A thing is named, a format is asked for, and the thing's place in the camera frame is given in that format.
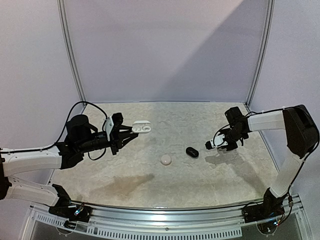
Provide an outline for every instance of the stain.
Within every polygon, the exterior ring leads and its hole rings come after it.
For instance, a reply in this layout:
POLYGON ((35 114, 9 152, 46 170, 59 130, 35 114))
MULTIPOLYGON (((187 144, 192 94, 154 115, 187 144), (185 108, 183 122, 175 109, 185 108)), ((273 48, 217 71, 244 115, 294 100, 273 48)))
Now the stain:
POLYGON ((91 195, 101 195, 107 193, 117 196, 121 200, 126 200, 140 185, 145 184, 155 178, 153 174, 137 176, 114 176, 113 182, 90 191, 91 195))

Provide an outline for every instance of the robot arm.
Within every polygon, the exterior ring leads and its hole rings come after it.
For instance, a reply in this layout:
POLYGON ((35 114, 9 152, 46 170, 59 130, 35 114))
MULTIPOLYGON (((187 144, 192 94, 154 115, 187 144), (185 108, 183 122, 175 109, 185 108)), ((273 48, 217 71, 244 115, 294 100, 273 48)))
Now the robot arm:
POLYGON ((121 113, 106 119, 102 131, 89 123, 86 115, 74 116, 66 123, 67 136, 53 145, 0 151, 0 200, 22 199, 49 206, 51 214, 69 218, 70 221, 89 221, 89 206, 71 204, 62 186, 43 185, 20 179, 14 174, 41 169, 68 169, 84 159, 84 154, 111 148, 113 155, 139 134, 151 131, 150 122, 135 121, 124 126, 121 113))
POLYGON ((232 107, 225 112, 229 128, 219 130, 219 134, 208 141, 205 146, 231 151, 238 147, 237 141, 243 145, 248 133, 262 130, 285 130, 287 139, 287 154, 281 170, 263 196, 263 204, 251 207, 246 212, 248 222, 267 218, 282 208, 283 200, 289 194, 289 189, 296 179, 306 160, 319 144, 319 131, 304 105, 287 107, 244 116, 238 107, 232 107))

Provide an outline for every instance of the white backdrop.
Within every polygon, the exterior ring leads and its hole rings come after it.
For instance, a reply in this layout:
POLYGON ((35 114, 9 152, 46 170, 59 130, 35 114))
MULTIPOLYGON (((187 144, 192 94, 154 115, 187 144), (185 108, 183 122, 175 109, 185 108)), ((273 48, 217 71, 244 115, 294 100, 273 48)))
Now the white backdrop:
MULTIPOLYGON (((270 37, 252 110, 304 104, 320 128, 320 2, 276 1, 270 37)), ((268 131, 266 138, 279 166, 286 150, 282 131, 268 131)), ((320 149, 305 162, 294 183, 311 225, 320 239, 320 149)))
MULTIPOLYGON (((52 144, 79 101, 57 1, 1 1, 0 23, 0 147, 52 144)), ((47 183, 51 172, 19 177, 47 183)), ((0 239, 19 239, 29 206, 18 199, 0 201, 0 239)))
POLYGON ((267 0, 68 0, 93 102, 245 102, 267 0))

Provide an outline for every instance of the white puck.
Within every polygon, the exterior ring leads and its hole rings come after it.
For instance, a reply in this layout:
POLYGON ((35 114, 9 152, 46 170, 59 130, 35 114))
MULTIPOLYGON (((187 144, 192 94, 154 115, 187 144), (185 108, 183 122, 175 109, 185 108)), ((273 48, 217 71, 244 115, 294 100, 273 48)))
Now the white puck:
POLYGON ((162 165, 167 166, 167 165, 171 164, 171 162, 172 162, 171 161, 171 157, 169 155, 163 155, 161 157, 161 161, 160 162, 162 163, 162 165))

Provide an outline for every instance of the table surface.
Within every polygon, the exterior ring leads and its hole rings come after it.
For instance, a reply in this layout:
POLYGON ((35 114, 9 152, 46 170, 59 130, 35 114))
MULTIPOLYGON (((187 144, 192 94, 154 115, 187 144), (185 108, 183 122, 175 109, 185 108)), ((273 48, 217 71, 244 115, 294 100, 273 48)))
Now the table surface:
MULTIPOLYGON (((228 124, 225 111, 242 103, 137 102, 98 104, 111 116, 121 112, 124 125, 151 122, 141 134, 112 155, 92 161, 85 155, 77 166, 55 170, 51 182, 64 187, 73 200, 122 207, 194 208, 220 206, 262 198, 277 170, 258 132, 233 151, 206 150, 205 143, 228 124), (199 158, 186 155, 186 148, 199 158), (163 155, 172 163, 161 164, 163 155)), ((88 105, 84 113, 99 129, 104 115, 88 105)), ((90 154, 96 158, 101 151, 90 154)))

